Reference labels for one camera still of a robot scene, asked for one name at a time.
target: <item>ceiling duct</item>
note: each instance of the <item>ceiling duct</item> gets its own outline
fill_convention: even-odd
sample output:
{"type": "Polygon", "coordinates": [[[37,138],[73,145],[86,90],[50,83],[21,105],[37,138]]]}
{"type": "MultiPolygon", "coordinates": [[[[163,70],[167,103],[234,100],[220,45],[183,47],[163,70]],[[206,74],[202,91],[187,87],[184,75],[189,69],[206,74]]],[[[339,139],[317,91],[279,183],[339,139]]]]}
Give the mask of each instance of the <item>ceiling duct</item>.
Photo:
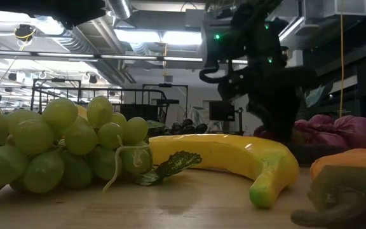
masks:
{"type": "Polygon", "coordinates": [[[125,20],[132,15],[132,7],[129,0],[106,0],[108,7],[118,20],[125,20]]]}
{"type": "Polygon", "coordinates": [[[289,22],[281,43],[291,49],[310,49],[339,36],[340,14],[349,27],[366,16],[366,0],[283,0],[268,17],[289,22]]]}
{"type": "MultiPolygon", "coordinates": [[[[40,22],[46,22],[48,17],[36,17],[40,22]]],[[[54,40],[68,49],[71,53],[97,53],[97,49],[84,37],[76,27],[72,31],[64,30],[61,34],[65,38],[55,38],[54,40]]],[[[105,60],[98,59],[96,62],[86,62],[95,69],[97,69],[101,76],[103,76],[109,83],[122,85],[125,82],[124,76],[111,67],[105,60]]]]}
{"type": "MultiPolygon", "coordinates": [[[[148,55],[148,56],[157,56],[158,54],[155,52],[150,51],[145,43],[130,43],[132,50],[137,55],[148,55]]],[[[155,64],[155,65],[162,65],[162,61],[152,61],[148,60],[149,63],[155,64]]]]}

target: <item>wooden table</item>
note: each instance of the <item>wooden table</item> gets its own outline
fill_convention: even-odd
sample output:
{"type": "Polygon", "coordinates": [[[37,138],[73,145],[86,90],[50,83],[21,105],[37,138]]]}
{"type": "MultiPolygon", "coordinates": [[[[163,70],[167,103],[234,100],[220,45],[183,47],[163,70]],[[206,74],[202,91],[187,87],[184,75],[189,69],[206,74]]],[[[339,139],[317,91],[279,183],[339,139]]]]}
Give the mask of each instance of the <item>wooden table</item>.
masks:
{"type": "Polygon", "coordinates": [[[250,203],[251,184],[232,174],[187,170],[161,186],[119,184],[107,193],[93,187],[25,195],[7,186],[0,192],[0,229],[301,228],[289,216],[294,209],[312,209],[308,169],[271,210],[250,203]]]}

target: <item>yellow banana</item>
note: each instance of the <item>yellow banana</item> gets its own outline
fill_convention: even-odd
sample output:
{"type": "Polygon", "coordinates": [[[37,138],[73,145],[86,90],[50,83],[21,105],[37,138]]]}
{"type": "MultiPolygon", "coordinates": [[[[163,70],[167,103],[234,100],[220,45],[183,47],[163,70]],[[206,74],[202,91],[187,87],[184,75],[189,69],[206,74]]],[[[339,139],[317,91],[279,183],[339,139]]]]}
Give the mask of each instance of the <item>yellow banana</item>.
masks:
{"type": "Polygon", "coordinates": [[[251,202],[270,208],[284,187],[294,184],[299,164],[289,149],[274,141],[258,137],[224,134],[174,135],[149,139],[154,164],[168,160],[178,151],[201,155],[199,169],[226,169],[253,179],[251,202]]]}

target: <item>metal cart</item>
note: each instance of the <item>metal cart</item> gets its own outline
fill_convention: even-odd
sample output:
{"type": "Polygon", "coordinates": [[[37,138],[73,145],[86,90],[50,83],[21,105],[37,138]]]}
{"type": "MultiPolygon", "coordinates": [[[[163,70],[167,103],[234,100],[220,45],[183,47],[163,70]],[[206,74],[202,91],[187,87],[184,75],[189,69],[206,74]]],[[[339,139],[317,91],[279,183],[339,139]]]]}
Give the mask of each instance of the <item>metal cart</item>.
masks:
{"type": "Polygon", "coordinates": [[[74,103],[86,107],[96,96],[107,97],[114,112],[122,113],[126,119],[142,117],[145,120],[166,122],[169,103],[161,90],[125,89],[125,88],[83,88],[81,80],[67,80],[62,78],[34,79],[30,110],[42,110],[47,104],[57,98],[67,98],[74,103]],[[147,94],[147,100],[140,100],[138,96],[147,94]],[[162,104],[151,104],[151,96],[164,100],[162,104]]]}

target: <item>grape bunch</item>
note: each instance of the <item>grape bunch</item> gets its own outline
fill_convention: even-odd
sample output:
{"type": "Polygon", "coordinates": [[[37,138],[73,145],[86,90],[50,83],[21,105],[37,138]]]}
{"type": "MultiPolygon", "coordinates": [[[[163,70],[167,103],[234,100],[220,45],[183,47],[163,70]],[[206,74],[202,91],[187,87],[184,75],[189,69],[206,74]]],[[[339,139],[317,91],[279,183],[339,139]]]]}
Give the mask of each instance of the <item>grape bunch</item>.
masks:
{"type": "Polygon", "coordinates": [[[193,121],[190,118],[187,118],[182,123],[173,123],[171,128],[168,128],[166,126],[150,128],[148,136],[157,137],[163,135],[205,134],[207,130],[207,124],[201,123],[195,126],[193,121]]]}
{"type": "Polygon", "coordinates": [[[106,97],[92,99],[87,109],[60,98],[42,114],[0,110],[0,189],[8,184],[41,194],[86,188],[96,179],[107,189],[121,174],[153,169],[147,122],[112,110],[106,97]]]}

